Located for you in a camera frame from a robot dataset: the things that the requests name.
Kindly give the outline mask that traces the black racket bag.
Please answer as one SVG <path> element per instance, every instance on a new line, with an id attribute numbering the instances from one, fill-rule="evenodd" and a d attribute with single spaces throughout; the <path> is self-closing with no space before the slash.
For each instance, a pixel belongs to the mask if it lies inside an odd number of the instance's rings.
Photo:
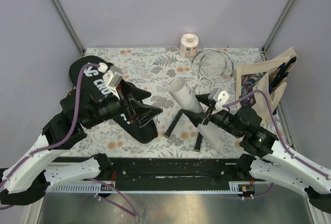
<path id="1" fill-rule="evenodd" d="M 78 75 L 81 68 L 89 63 L 105 63 L 108 66 L 113 65 L 112 63 L 106 62 L 105 60 L 93 55 L 89 55 L 75 61 L 69 68 L 69 77 L 74 86 L 77 85 Z M 82 77 L 81 89 L 87 90 L 97 102 L 104 100 L 104 98 L 108 96 L 113 96 L 111 91 L 106 87 L 102 76 L 103 73 L 92 66 L 84 69 Z M 149 143 L 157 137 L 157 128 L 154 121 L 150 121 L 141 128 L 139 128 L 136 124 L 128 123 L 123 115 L 115 117 L 113 121 L 120 125 L 127 133 L 129 133 L 140 143 Z"/>

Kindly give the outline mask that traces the floral table mat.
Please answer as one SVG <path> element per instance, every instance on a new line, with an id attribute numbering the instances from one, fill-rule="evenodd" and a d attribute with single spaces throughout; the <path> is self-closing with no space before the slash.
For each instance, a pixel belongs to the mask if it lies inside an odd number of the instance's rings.
<path id="1" fill-rule="evenodd" d="M 180 57 L 176 48 L 89 48 L 86 55 L 114 63 L 124 72 L 125 80 L 151 92 L 145 102 L 162 108 L 163 112 L 155 118 L 157 136 L 147 144 L 136 141 L 115 121 L 108 121 L 88 130 L 86 139 L 68 151 L 67 156 L 105 153 L 110 157 L 238 158 L 243 153 L 239 139 L 231 135 L 224 136 L 220 150 L 203 141 L 200 151 L 196 152 L 198 131 L 186 116 L 180 118 L 169 138 L 164 136 L 179 110 L 168 93 L 168 84 L 183 77 L 198 94 L 208 93 L 212 85 L 192 71 L 190 60 Z"/>

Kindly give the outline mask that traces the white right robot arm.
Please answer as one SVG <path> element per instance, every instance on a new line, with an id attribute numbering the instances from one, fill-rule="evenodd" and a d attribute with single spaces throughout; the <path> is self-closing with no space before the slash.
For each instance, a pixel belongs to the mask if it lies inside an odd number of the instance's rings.
<path id="1" fill-rule="evenodd" d="M 306 198 L 315 208 L 330 213 L 330 169 L 313 162 L 286 145 L 279 132 L 261 126 L 256 111 L 242 106 L 232 114 L 223 103 L 226 92 L 201 95 L 207 111 L 184 110 L 195 126 L 213 124 L 236 138 L 245 154 L 241 155 L 235 174 L 240 180 L 250 177 L 269 181 Z"/>

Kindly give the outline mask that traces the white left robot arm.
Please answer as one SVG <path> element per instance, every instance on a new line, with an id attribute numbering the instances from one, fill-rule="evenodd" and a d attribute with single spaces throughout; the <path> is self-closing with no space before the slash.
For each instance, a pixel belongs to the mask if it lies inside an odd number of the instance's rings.
<path id="1" fill-rule="evenodd" d="M 86 130 L 116 120 L 141 143 L 156 137 L 154 118 L 162 108 L 145 104 L 149 91 L 122 81 L 116 94 L 103 94 L 86 81 L 60 101 L 62 111 L 42 129 L 35 144 L 15 165 L 1 169 L 1 208 L 25 206 L 42 199 L 50 190 L 78 180 L 107 180 L 114 174 L 104 153 L 83 162 L 51 170 L 48 165 L 86 138 Z"/>

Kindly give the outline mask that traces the white shuttlecock tube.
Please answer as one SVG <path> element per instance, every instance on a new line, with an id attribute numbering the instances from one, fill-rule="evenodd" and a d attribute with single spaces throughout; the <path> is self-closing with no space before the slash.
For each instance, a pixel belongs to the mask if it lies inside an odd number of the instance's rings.
<path id="1" fill-rule="evenodd" d="M 201 104 L 184 78 L 176 78 L 168 85 L 168 92 L 178 103 L 181 109 L 193 113 L 204 112 Z M 207 125 L 199 124 L 197 127 L 201 135 L 210 143 L 212 148 L 221 150 L 224 142 L 221 139 L 220 129 L 209 122 Z"/>

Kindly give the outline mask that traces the pink toilet paper roll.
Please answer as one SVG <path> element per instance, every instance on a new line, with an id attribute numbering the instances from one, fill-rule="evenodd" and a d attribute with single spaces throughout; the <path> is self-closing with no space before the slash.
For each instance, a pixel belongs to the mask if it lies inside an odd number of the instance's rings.
<path id="1" fill-rule="evenodd" d="M 199 38 L 192 33 L 182 35 L 179 45 L 179 55 L 183 58 L 193 58 L 197 53 Z"/>

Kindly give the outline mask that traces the beige tote bag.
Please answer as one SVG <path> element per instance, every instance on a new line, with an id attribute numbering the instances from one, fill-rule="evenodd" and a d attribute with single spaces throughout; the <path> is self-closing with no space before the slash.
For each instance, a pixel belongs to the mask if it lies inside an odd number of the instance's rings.
<path id="1" fill-rule="evenodd" d="M 254 90 L 261 90 L 266 94 L 271 110 L 275 111 L 287 86 L 287 80 L 282 79 L 276 86 L 272 86 L 272 82 L 276 79 L 282 64 L 287 66 L 285 72 L 290 72 L 294 68 L 296 63 L 290 63 L 290 60 L 296 55 L 294 48 L 290 47 L 271 60 L 237 66 L 236 99 Z"/>

